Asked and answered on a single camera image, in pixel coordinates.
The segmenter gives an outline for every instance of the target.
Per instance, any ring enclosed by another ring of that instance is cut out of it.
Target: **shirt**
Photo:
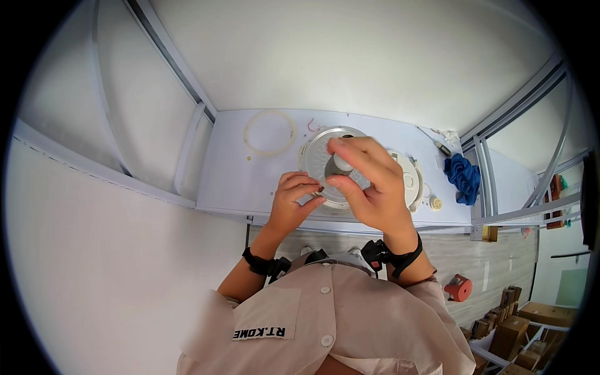
[[[402,288],[353,266],[312,263],[237,305],[233,316],[231,345],[202,365],[182,353],[178,374],[314,374],[327,355],[362,374],[475,369],[437,281]]]

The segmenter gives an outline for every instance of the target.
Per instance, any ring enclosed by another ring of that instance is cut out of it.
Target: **white button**
[[[323,336],[323,338],[321,338],[321,345],[323,345],[323,346],[330,346],[333,343],[334,343],[334,338],[331,335],[325,335],[325,336]]]

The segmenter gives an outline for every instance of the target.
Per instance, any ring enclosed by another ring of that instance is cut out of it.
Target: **white knob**
[[[338,167],[338,169],[343,170],[344,172],[349,172],[354,169],[353,166],[348,164],[346,160],[339,157],[338,154],[334,154],[334,164],[336,167]]]

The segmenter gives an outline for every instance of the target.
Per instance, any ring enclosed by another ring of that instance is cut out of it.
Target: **floor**
[[[249,241],[256,237],[260,226],[250,227]],[[292,232],[279,246],[276,257],[290,260],[300,255],[304,246],[324,249],[328,254],[361,247],[379,236],[339,235],[333,233]],[[437,268],[437,280],[448,284],[455,274],[473,282],[473,292],[464,302],[446,302],[450,314],[459,326],[471,328],[490,309],[500,304],[502,290],[507,286],[523,288],[519,305],[527,302],[533,282],[533,270],[538,248],[537,233],[523,238],[521,233],[498,234],[498,242],[475,242],[467,234],[421,234],[423,250]]]

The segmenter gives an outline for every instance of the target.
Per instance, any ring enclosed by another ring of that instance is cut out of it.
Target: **shoe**
[[[310,246],[305,246],[302,248],[302,250],[300,250],[300,256],[303,256],[305,254],[310,253],[311,251],[314,251],[312,247]]]

